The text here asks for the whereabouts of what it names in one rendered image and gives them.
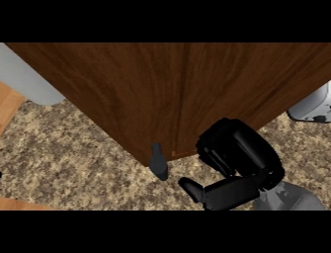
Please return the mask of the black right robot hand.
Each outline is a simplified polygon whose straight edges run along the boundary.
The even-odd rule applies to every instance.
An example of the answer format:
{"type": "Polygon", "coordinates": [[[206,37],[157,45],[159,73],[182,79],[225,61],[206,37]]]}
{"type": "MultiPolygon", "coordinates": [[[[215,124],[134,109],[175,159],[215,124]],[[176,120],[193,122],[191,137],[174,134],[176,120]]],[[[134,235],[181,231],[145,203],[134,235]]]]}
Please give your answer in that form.
{"type": "Polygon", "coordinates": [[[224,176],[209,186],[182,177],[178,184],[208,211],[228,211],[255,200],[284,177],[268,141],[239,119],[222,118],[199,137],[199,159],[224,176]]]}

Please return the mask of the brown wooden cabinet door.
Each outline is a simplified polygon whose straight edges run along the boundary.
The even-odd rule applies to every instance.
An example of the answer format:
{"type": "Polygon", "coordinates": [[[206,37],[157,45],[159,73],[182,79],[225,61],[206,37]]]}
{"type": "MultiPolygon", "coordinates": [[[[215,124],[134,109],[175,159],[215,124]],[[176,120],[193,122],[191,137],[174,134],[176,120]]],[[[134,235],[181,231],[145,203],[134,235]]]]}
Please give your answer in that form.
{"type": "Polygon", "coordinates": [[[9,48],[142,164],[174,160],[184,45],[11,42],[9,48]]]}

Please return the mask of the white toaster with black knobs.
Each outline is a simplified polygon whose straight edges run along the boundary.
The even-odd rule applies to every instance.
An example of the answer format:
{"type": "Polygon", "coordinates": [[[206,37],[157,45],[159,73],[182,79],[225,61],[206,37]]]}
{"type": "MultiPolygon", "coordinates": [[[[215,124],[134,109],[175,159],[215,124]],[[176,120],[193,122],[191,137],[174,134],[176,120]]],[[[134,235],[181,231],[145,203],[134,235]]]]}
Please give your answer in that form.
{"type": "Polygon", "coordinates": [[[331,123],[331,80],[287,109],[286,113],[296,122],[331,123]]]}

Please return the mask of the pale grey appliance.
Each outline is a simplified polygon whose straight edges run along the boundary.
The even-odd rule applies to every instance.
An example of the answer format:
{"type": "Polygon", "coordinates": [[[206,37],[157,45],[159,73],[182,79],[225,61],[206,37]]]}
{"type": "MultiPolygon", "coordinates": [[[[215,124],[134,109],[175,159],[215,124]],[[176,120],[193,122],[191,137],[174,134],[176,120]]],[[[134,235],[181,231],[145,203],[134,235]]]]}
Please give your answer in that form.
{"type": "Polygon", "coordinates": [[[55,105],[66,99],[66,96],[40,73],[2,42],[0,82],[39,105],[55,105]]]}

